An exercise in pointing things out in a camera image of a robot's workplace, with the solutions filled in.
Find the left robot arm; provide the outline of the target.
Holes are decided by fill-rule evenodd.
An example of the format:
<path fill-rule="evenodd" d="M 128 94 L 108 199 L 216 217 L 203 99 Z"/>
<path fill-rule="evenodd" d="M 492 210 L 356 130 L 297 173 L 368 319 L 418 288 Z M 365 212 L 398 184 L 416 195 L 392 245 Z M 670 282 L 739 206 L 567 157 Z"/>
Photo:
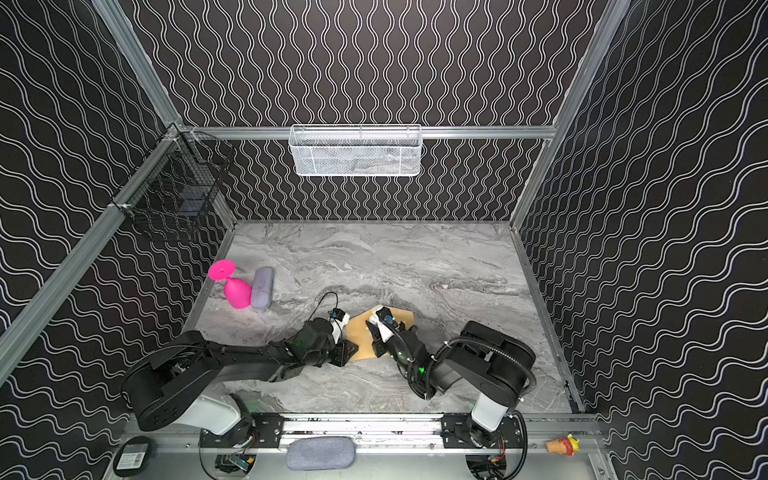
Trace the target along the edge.
<path fill-rule="evenodd" d="M 245 446 L 255 439 L 253 417 L 221 384 L 276 383 L 307 367 L 343 366 L 357 351 L 344 338 L 349 321 L 335 308 L 327 318 L 307 320 L 294 335 L 257 347 L 221 344 L 189 330 L 130 367 L 121 394 L 144 432 L 180 424 L 201 429 L 221 446 Z"/>

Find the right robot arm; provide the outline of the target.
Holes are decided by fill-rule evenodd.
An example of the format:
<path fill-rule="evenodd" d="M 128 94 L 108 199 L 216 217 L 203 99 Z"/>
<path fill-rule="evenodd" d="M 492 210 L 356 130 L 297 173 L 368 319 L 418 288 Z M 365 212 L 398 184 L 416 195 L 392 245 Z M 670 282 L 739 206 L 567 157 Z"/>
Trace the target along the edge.
<path fill-rule="evenodd" d="M 502 420 L 537 386 L 532 349 L 478 322 L 467 322 L 458 336 L 435 353 L 427 350 L 414 328 L 407 329 L 391 317 L 372 316 L 366 326 L 374 353 L 378 357 L 387 353 L 396 361 L 417 397 L 430 400 L 460 380 L 478 390 L 472 411 L 455 433 L 475 447 L 499 447 Z"/>

